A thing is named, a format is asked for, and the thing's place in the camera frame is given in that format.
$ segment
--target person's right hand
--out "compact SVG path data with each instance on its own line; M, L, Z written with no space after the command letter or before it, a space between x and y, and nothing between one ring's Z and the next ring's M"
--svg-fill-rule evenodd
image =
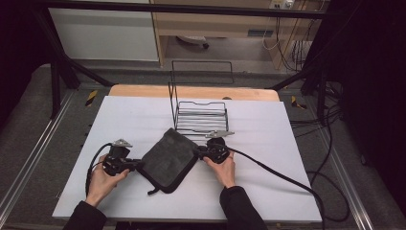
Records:
M231 188L236 186L235 182L235 170L236 163L234 162L234 152L230 151L230 155L221 164L216 164L209 157L203 157L203 160L208 164L215 172L215 176L218 181L224 185L224 187Z

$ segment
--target metal clip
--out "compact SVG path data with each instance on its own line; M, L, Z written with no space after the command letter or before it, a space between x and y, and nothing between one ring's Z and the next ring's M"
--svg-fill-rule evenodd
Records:
M126 142L125 139L119 139L119 140L113 142L112 145L115 147L132 147L132 145L129 144L128 142Z
M215 130L215 131L211 131L209 134L206 134L206 138L225 137L225 136L233 135L233 134L234 134L234 132L232 132L232 131Z

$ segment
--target white table surface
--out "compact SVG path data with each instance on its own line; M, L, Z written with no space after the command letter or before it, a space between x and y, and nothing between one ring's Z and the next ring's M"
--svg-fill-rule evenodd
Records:
M222 102L228 109L230 130L236 133L225 138L227 146L309 186L283 103ZM128 157L141 158L170 127L173 121L168 98L105 97L53 217L68 219L76 205L85 199L86 172L102 145L124 138L134 146ZM236 154L235 161L237 185L246 190L265 221L321 221L309 192L265 171L242 155ZM147 195L151 190L153 186L145 178L131 172L99 209L115 220L217 222L226 219L219 204L222 186L203 161L197 161L172 194Z

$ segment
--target gray carpet floor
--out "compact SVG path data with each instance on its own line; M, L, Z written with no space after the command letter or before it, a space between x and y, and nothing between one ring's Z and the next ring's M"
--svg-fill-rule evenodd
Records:
M108 80L119 83L167 84L169 80L169 72L166 69L143 71L95 70L95 72ZM241 67L235 75L235 83L229 86L263 88L273 85L284 78L286 78L286 74L283 71L274 72L273 74L251 73ZM48 68L40 68L33 74L32 82L20 104L0 131L2 155L0 163L7 166L0 168L2 174L0 182L1 197L6 195L8 188L17 177L41 132L49 122L49 116L51 115L50 79ZM54 137L45 149L29 182L7 219L6 228L8 229L13 226L16 227L16 224L29 226L26 229L35 229L38 226L41 227L36 229L46 229L45 226L60 229L60 226L65 223L64 220L51 217L57 203L56 196L63 190L80 153L80 145L86 139L86 133L89 132L90 125L97 115L103 96L107 95L109 91L109 88L100 87L84 76L80 76L80 79L82 81L81 88L75 91L72 103L67 109ZM296 96L301 104L316 99L314 96L303 97L297 90L300 86L301 82L297 81L287 89L282 90L280 92L281 100L285 103L290 120L313 119L309 109L301 109L291 105L292 96ZM98 90L98 95L90 107L85 106L87 97L93 89ZM316 127L306 126L294 128L293 130L295 135L301 135L314 128ZM339 152L339 156L362 199L374 228L406 229L405 217L400 213L376 170L361 164L360 155L351 139L345 121L337 120L331 129L333 145ZM297 144L305 169L307 171L317 169L327 152L320 131L298 137ZM337 176L329 162L323 168L322 173L337 182ZM343 199L323 178L316 179L313 188L324 200L328 216L339 218L345 214L346 209ZM109 222L108 225L114 225L114 222ZM352 215L342 222L327 220L326 226L327 229L358 229ZM279 227L272 224L269 228ZM319 224L283 224L282 228L279 229L318 228L320 228Z

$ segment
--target person's left hand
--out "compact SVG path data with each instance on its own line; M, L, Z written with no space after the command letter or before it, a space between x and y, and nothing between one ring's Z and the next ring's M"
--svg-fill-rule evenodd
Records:
M105 156L106 155L101 156L99 162L102 162ZM98 164L96 169L94 169L92 172L89 194L84 201L94 207L97 207L100 202L117 186L117 184L127 177L128 173L129 170L125 170L120 174L111 176L104 171L102 163Z

